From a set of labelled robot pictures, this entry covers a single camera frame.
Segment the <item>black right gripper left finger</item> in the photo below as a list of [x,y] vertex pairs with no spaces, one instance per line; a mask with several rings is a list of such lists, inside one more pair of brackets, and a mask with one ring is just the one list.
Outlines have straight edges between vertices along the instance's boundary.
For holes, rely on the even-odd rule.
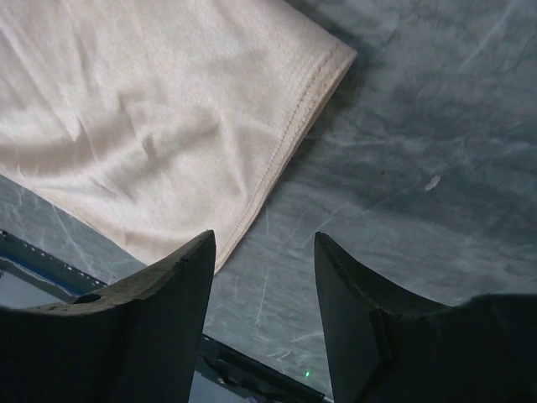
[[207,230],[70,304],[2,309],[2,401],[188,401],[215,259]]

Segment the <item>peach satin napkin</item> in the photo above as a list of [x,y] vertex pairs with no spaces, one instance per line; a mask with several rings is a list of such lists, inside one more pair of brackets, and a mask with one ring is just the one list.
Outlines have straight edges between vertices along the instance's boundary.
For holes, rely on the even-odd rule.
[[145,264],[221,268],[356,57],[284,1],[4,1],[1,173]]

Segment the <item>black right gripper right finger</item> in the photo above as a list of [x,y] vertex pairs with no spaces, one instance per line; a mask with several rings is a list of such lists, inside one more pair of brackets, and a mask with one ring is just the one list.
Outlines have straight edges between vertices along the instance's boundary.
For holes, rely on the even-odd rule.
[[315,282],[337,402],[533,402],[536,298],[447,306],[315,236]]

